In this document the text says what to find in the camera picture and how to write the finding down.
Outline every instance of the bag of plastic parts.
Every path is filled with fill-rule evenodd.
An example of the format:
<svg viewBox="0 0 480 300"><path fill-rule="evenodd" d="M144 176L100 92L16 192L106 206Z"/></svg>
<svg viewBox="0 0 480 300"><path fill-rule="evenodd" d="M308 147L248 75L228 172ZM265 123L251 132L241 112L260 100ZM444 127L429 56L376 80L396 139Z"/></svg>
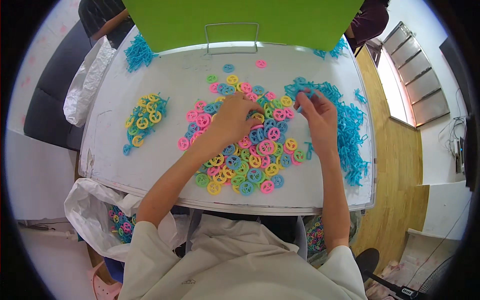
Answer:
<svg viewBox="0 0 480 300"><path fill-rule="evenodd" d="M130 244L122 244L109 217L110 208L117 206L124 215L136 213L141 197L122 194L91 179L80 178L65 200L65 215L78 234L100 255L125 262ZM161 240L172 250L187 239L190 217L170 212L158 225Z"/></svg>
<svg viewBox="0 0 480 300"><path fill-rule="evenodd" d="M63 114L70 124L77 127L85 124L96 90L115 51L103 36L85 56L63 104Z"/></svg>

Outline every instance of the white table surface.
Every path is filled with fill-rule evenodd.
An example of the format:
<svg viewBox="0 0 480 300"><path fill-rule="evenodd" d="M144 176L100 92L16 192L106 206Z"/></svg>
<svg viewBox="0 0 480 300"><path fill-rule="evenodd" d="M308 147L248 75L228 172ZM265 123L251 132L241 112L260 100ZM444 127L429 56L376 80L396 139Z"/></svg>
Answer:
<svg viewBox="0 0 480 300"><path fill-rule="evenodd" d="M329 54L325 60L313 54L311 49L259 43L256 54L206 54L206 45L197 45L160 53L150 66L142 66L128 73L124 50L138 34L136 27L130 31L110 62L97 91L85 125L80 153L79 174L92 178L109 187L144 196L155 181L182 155L177 141L187 131L185 114L193 109L197 99L214 101L219 94L208 90L206 77L216 74L218 82L225 82L234 74L242 82L252 86L261 85L266 91L284 95L284 86L292 84L298 76L308 81L328 81L336 85L342 100L347 105L354 103L365 113L360 136L369 138L359 147L365 161L374 162L375 143L371 114L368 105L361 104L354 96L360 89L365 95L363 81L350 50L335 59ZM259 69L255 61L263 59L268 66ZM225 73L226 63L235 66L235 71ZM162 98L170 97L167 115L153 128L156 132L145 138L140 148L132 148L124 156L122 148L127 144L125 119L130 115L138 98L149 93L161 92ZM288 123L286 137L293 137L299 147L307 150L311 142L305 118L295 112ZM350 187L344 182L347 202L351 210L370 208L374 205L376 175L375 164L369 164L369 175L361 179L362 187ZM247 214L306 215L316 214L323 205L322 171L318 157L305 160L300 166L281 170L284 186L271 194L256 190L245 197L236 194L231 186L222 186L219 195L212 196L206 189L196 186L192 178L180 193L178 205Z"/></svg>

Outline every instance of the hand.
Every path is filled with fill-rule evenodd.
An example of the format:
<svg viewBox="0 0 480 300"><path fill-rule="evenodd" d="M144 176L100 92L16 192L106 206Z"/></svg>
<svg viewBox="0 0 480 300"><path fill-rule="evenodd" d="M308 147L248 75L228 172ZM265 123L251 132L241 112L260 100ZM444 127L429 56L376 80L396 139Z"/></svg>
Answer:
<svg viewBox="0 0 480 300"><path fill-rule="evenodd" d="M296 96L295 109L302 106L301 114L307 119L312 137L312 146L320 158L320 162L338 157L336 144L337 114L335 105L321 92L314 90L315 94L309 100L304 92Z"/></svg>
<svg viewBox="0 0 480 300"><path fill-rule="evenodd" d="M236 143L248 135L251 127L262 124L258 119L245 120L251 110L264 113L264 109L258 103L252 102L241 92L227 96L215 119L192 146L198 142L205 144L204 150L211 156L222 152L226 146Z"/></svg>

